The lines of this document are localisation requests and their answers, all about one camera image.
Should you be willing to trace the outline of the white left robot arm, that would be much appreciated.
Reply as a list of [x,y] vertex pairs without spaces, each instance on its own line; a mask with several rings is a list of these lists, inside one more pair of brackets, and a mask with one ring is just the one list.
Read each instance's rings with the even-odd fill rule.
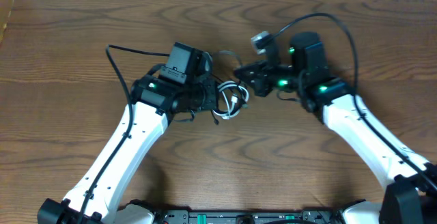
[[119,208],[133,175],[176,114],[195,115],[218,106],[209,53],[176,42],[167,59],[124,89],[127,105],[115,132],[61,202],[45,200],[39,223],[154,222],[155,214],[145,207]]

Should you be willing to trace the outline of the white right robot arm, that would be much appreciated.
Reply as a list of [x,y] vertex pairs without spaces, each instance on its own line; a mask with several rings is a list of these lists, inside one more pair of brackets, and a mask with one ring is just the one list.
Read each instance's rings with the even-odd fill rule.
[[335,223],[435,223],[436,166],[404,145],[366,107],[342,78],[331,73],[315,32],[290,40],[291,64],[281,64],[274,36],[252,37],[266,59],[240,66],[235,76],[257,96],[295,92],[303,109],[343,138],[375,175],[384,191],[380,204],[358,201],[339,210]]

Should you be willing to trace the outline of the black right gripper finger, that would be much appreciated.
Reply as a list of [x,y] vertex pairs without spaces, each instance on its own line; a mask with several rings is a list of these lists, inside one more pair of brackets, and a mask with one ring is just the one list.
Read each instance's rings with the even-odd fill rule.
[[253,91],[258,91],[259,90],[259,84],[258,84],[258,79],[259,79],[259,75],[258,74],[235,74],[235,77],[237,78],[237,83],[240,86],[247,86],[250,87]]
[[234,70],[235,77],[254,77],[260,73],[262,69],[261,62],[255,62],[247,65],[240,66]]

